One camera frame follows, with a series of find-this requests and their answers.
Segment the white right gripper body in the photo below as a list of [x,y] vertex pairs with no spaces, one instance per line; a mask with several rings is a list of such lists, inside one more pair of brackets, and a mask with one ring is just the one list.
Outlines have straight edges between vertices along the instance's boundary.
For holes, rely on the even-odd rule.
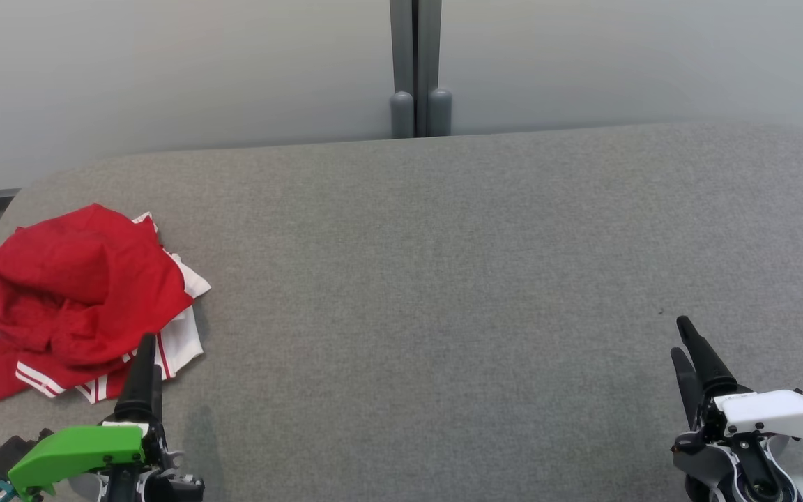
[[803,441],[803,393],[775,390],[713,397],[703,410],[702,432],[711,442],[740,434],[789,436]]

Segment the red shorts with white stripes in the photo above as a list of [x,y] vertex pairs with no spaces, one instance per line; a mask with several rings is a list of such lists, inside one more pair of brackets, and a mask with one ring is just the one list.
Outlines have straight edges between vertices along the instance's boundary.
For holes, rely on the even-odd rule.
[[108,365],[191,305],[152,217],[89,204],[0,245],[0,347],[15,362]]

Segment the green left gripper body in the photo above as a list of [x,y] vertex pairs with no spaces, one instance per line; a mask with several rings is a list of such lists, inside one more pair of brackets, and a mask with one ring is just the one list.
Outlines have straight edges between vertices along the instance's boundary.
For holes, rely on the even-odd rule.
[[8,475],[21,502],[42,502],[64,480],[86,478],[92,502],[187,502],[181,452],[167,448],[160,420],[116,420],[62,429],[42,439]]

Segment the grey partition post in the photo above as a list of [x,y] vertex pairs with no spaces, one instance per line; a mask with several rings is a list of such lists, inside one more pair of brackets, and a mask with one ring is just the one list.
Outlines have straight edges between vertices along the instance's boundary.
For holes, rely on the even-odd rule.
[[413,0],[389,0],[393,95],[390,121],[393,139],[415,136],[415,55]]
[[439,82],[442,0],[414,0],[415,136],[450,134],[452,93]]

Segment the red white jersey shirt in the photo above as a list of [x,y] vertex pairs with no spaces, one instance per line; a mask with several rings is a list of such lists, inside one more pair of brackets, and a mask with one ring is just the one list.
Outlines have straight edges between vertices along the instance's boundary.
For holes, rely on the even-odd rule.
[[[132,219],[142,220],[146,217],[153,219],[150,213],[144,213]],[[177,254],[166,252],[181,267],[185,277],[185,286],[187,286],[187,291],[192,297],[192,304],[194,304],[195,299],[210,291],[211,284],[203,276],[183,264]],[[200,356],[204,352],[192,305],[185,308],[159,333],[153,334],[157,339],[155,359],[162,368],[163,379],[174,378],[194,357]],[[121,393],[130,363],[136,356],[136,352],[137,348],[108,365],[67,367],[62,365],[44,366],[40,360],[30,363],[15,362],[6,353],[6,350],[0,347],[0,400],[25,390],[36,390],[50,398],[60,396],[70,390],[77,390],[91,403],[112,400]]]

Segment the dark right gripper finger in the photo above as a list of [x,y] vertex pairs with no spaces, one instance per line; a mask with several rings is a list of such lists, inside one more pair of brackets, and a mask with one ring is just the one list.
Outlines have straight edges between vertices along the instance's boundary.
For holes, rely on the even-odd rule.
[[697,372],[691,364],[691,359],[679,347],[671,349],[671,360],[675,369],[675,378],[687,417],[689,427],[695,427],[700,413],[703,398],[702,387],[698,381]]
[[707,339],[698,333],[689,317],[678,317],[678,331],[689,352],[705,397],[735,393],[737,381]]

